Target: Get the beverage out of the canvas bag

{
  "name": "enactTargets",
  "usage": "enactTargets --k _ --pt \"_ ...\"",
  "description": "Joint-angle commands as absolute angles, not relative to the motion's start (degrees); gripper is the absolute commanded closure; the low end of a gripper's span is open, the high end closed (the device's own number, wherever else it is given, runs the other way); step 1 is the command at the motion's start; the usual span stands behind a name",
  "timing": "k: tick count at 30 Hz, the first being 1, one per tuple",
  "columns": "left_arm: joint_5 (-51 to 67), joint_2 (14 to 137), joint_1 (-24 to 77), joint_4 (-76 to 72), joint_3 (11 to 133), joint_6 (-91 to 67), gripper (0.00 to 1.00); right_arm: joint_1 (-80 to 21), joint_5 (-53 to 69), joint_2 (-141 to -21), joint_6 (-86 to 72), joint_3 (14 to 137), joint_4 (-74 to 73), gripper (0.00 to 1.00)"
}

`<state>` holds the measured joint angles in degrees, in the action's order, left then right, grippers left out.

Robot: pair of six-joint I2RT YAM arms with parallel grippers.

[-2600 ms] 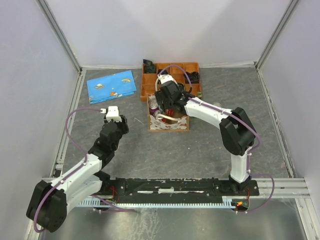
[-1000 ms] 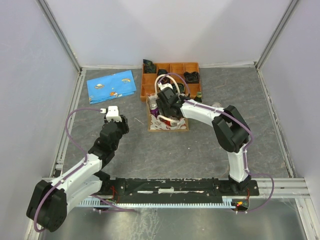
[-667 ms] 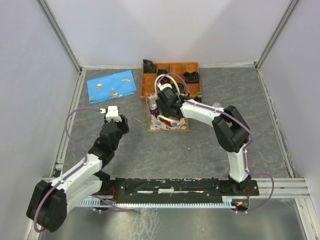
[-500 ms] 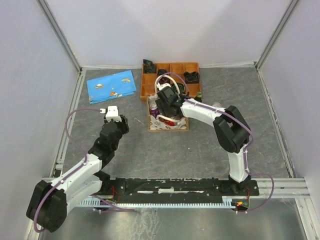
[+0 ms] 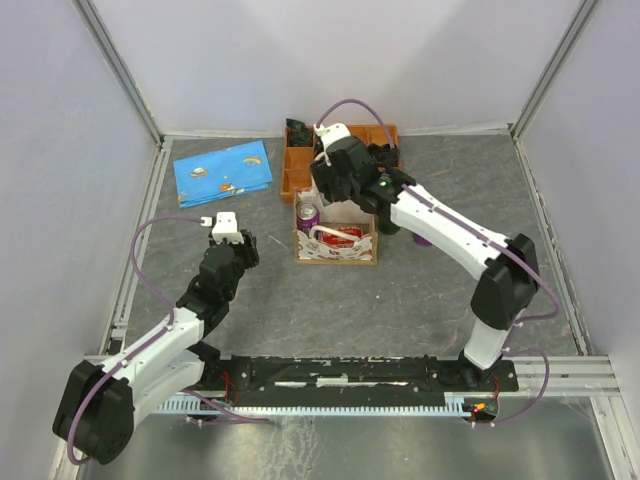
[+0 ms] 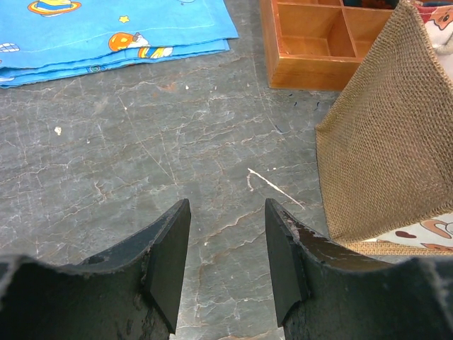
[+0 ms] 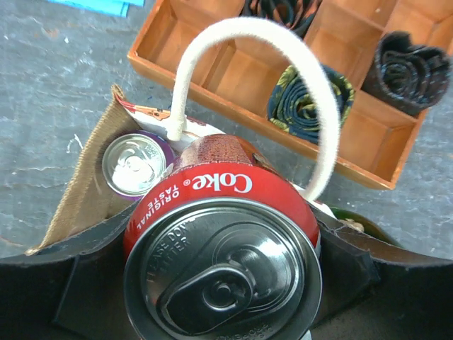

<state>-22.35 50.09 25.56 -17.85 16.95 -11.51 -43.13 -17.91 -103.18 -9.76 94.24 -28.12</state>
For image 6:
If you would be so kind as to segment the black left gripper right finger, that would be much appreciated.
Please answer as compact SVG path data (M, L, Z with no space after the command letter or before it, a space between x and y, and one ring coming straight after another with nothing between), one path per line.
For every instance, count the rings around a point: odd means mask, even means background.
M317 233L271 198L265 234L287 339L452 338L451 259L378 261Z

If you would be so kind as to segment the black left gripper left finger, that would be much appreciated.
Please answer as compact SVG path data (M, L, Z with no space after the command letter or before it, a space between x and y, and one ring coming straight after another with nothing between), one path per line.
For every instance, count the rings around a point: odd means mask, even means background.
M78 264L1 257L2 339L167 339L176 330L190 231L179 200Z

